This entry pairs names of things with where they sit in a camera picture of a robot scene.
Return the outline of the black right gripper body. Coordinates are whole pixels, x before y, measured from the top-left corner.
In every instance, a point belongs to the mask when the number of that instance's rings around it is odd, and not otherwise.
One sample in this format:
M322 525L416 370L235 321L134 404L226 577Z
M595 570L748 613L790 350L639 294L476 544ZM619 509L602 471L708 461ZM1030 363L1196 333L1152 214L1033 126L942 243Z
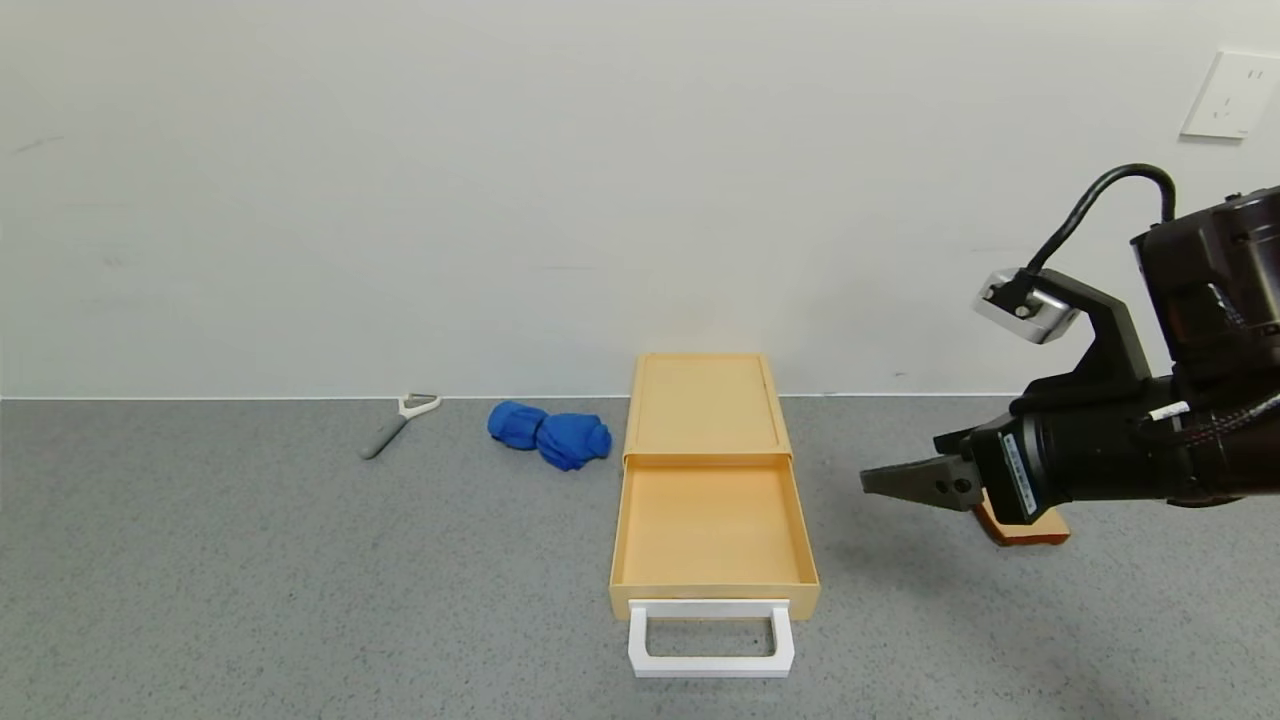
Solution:
M996 518L1030 524L1062 503L1190 496L1188 450L1135 433L1172 402L1167 387L1148 387L1101 404L1024 407L975 428L970 450Z

